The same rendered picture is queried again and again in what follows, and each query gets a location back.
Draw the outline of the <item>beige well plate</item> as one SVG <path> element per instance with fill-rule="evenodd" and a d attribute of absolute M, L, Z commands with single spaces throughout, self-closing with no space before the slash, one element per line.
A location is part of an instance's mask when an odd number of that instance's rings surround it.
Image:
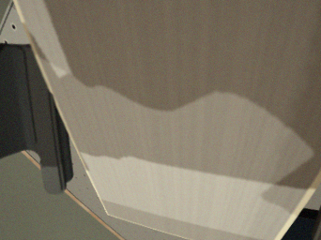
<path fill-rule="evenodd" d="M 41 65 L 41 63 L 40 63 L 40 61 L 39 61 L 38 54 L 37 54 L 37 52 L 36 52 L 35 46 L 34 46 L 34 44 L 33 44 L 33 41 L 32 41 L 32 39 L 31 39 L 31 37 L 30 37 L 30 35 L 29 35 L 29 32 L 28 32 L 28 30 L 27 30 L 27 27 L 26 27 L 26 24 L 25 24 L 25 22 L 24 22 L 23 15 L 22 15 L 22 13 L 21 13 L 21 11 L 20 11 L 20 8 L 19 8 L 19 5 L 18 5 L 18 3 L 17 3 L 17 0 L 13 0 L 13 2 L 14 2 L 14 4 L 15 4 L 15 7 L 16 7 L 17 11 L 18 11 L 18 14 L 19 14 L 20 19 L 21 19 L 22 24 L 23 24 L 23 28 L 24 28 L 25 33 L 26 33 L 26 35 L 27 35 L 27 37 L 28 37 L 28 40 L 29 40 L 29 42 L 30 42 L 30 44 L 31 44 L 31 47 L 32 47 L 33 52 L 34 52 L 34 54 L 35 54 L 35 57 L 37 58 L 38 65 L 39 65 L 39 67 L 40 67 L 40 69 L 41 69 L 41 72 L 42 72 L 42 74 L 43 74 L 43 77 L 44 77 L 46 83 L 48 84 L 48 87 L 49 87 L 50 92 L 53 94 L 53 97 L 54 97 L 53 90 L 52 90 L 52 88 L 51 88 L 51 86 L 50 86 L 50 84 L 49 84 L 49 82 L 48 82 L 48 79 L 47 79 L 46 74 L 45 74 L 45 72 L 44 72 L 44 70 L 43 70 L 43 67 L 42 67 L 42 65 Z M 65 121 L 65 119 L 64 119 L 64 117 L 63 117 L 63 114 L 62 114 L 61 111 L 60 111 L 60 108 L 59 108 L 59 106 L 58 106 L 58 104 L 57 104 L 57 101 L 56 101 L 55 97 L 54 97 L 54 101 L 55 101 L 57 110 L 59 111 L 59 113 L 60 113 L 60 115 L 61 115 L 61 118 L 62 118 L 62 120 L 63 120 L 63 122 L 64 122 L 64 124 L 65 124 L 65 127 L 66 127 L 66 129 L 67 129 L 67 131 L 68 131 L 68 133 L 69 133 L 69 136 L 70 136 L 70 138 L 71 138 L 71 140 L 72 140 L 72 142 L 73 142 L 73 144 L 74 144 L 74 147 L 75 147 L 75 149 L 76 149 L 76 151 L 77 151 L 77 153 L 78 153 L 78 155 L 79 155 L 79 157 L 80 157 L 80 160 L 81 160 L 81 162 L 82 162 L 83 165 L 84 165 L 84 162 L 83 162 L 83 160 L 82 160 L 82 158 L 81 158 L 81 156 L 80 156 L 80 153 L 79 153 L 79 151 L 78 151 L 78 149 L 77 149 L 77 147 L 76 147 L 76 144 L 75 144 L 74 140 L 72 139 L 72 136 L 71 136 L 71 134 L 70 134 L 70 132 L 69 132 L 69 128 L 68 128 L 68 126 L 67 126 L 67 124 L 66 124 L 66 121 Z M 90 179 L 90 181 L 91 181 L 94 189 L 96 190 L 96 188 L 95 188 L 95 186 L 94 186 L 94 184 L 93 184 L 93 182 L 92 182 L 92 180 L 91 180 L 91 177 L 90 177 L 90 175 L 89 175 L 89 173 L 88 173 L 85 165 L 84 165 L 84 168 L 85 168 L 85 170 L 86 170 L 86 172 L 87 172 L 87 174 L 88 174 L 88 176 L 89 176 L 89 179 Z M 306 194 L 304 195 L 304 197 L 302 198 L 302 200 L 301 200 L 300 203 L 298 204 L 297 208 L 295 209 L 295 211 L 293 212 L 293 214 L 291 215 L 291 217 L 287 220 L 287 222 L 285 223 L 285 225 L 283 226 L 283 228 L 281 229 L 281 231 L 279 232 L 279 234 L 277 235 L 277 237 L 276 237 L 274 240 L 281 240 L 281 239 L 282 239 L 282 237 L 283 237 L 284 234 L 287 232 L 287 230 L 290 228 L 290 226 L 292 225 L 292 223 L 295 221 L 295 219 L 297 218 L 297 216 L 299 215 L 299 213 L 301 212 L 301 210 L 303 209 L 303 207 L 305 206 L 305 204 L 308 202 L 308 200 L 310 200 L 310 198 L 312 197 L 313 193 L 315 192 L 315 190 L 317 189 L 317 187 L 319 186 L 320 183 L 321 183 L 321 171 L 320 171 L 319 174 L 316 176 L 316 178 L 314 179 L 312 185 L 310 186 L 310 188 L 308 189 L 308 191 L 306 192 Z M 96 192 L 97 192 L 97 190 L 96 190 Z M 97 194 L 98 194 L 98 192 L 97 192 Z M 98 194 L 98 196 L 99 196 L 99 194 Z"/>

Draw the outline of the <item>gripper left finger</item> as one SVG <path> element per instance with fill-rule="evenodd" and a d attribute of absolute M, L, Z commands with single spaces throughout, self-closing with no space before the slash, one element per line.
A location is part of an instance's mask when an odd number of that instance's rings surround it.
<path fill-rule="evenodd" d="M 44 189 L 62 194 L 73 177 L 69 133 L 31 44 L 0 43 L 0 159 L 38 154 Z"/>

